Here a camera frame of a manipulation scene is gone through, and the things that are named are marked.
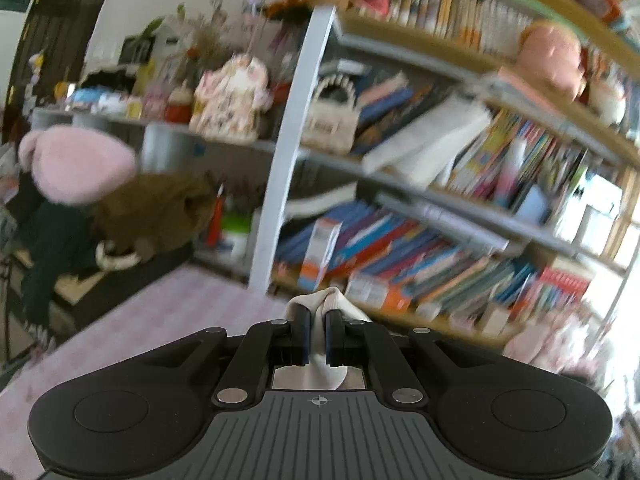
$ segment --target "gray ridged plate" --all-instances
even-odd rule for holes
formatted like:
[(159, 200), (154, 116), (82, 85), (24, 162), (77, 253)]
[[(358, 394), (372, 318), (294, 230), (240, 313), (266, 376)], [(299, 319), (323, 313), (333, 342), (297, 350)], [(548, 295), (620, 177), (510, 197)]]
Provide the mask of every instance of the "gray ridged plate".
[[(46, 480), (63, 480), (47, 474)], [(183, 457), (140, 480), (498, 480), (453, 455), (417, 413), (372, 392), (267, 392), (215, 417)], [(596, 480), (591, 470), (567, 477)]]

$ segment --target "metal screw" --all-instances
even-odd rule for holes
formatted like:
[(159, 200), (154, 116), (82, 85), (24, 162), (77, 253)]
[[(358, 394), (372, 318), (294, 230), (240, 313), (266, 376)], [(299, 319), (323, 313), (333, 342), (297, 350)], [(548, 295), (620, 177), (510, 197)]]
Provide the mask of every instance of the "metal screw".
[(225, 404), (238, 404), (248, 397), (248, 393), (240, 388), (225, 388), (218, 392), (218, 400)]
[(391, 396), (395, 402), (400, 402), (401, 404), (415, 404), (422, 400), (422, 393), (414, 388), (400, 388), (394, 391)]

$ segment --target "pink plush toy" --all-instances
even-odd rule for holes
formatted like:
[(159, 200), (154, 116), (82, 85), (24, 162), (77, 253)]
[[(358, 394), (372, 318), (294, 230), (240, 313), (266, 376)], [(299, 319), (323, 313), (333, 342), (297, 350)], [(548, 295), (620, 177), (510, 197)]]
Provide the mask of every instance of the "pink plush toy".
[(571, 99), (584, 89), (580, 40), (560, 23), (533, 22), (520, 36), (516, 67), (551, 83)]
[(136, 174), (136, 154), (124, 142), (71, 126), (28, 133), (18, 159), (47, 200), (65, 205), (95, 202)]

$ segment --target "door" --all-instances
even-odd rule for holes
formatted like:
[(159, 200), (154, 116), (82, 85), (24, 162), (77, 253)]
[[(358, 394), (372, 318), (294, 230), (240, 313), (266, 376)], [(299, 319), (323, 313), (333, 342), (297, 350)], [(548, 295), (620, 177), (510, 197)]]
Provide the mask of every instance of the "door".
[(9, 80), (3, 132), (20, 118), (24, 89), (30, 82), (28, 60), (45, 53), (40, 81), (34, 93), (41, 99), (53, 97), (53, 88), (68, 73), (77, 81), (82, 72), (84, 54), (94, 31), (104, 0), (34, 0), (25, 21)]

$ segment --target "pink mattress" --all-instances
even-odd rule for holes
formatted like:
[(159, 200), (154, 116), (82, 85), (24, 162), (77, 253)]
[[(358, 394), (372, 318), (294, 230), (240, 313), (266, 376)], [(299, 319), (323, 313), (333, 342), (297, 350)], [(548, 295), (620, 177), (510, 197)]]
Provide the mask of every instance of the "pink mattress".
[(209, 326), (240, 335), (277, 319), (286, 304), (192, 266), (148, 286), (71, 338), (0, 394), (0, 470), (32, 480), (43, 469), (27, 435), (33, 403), (80, 375), (146, 352)]

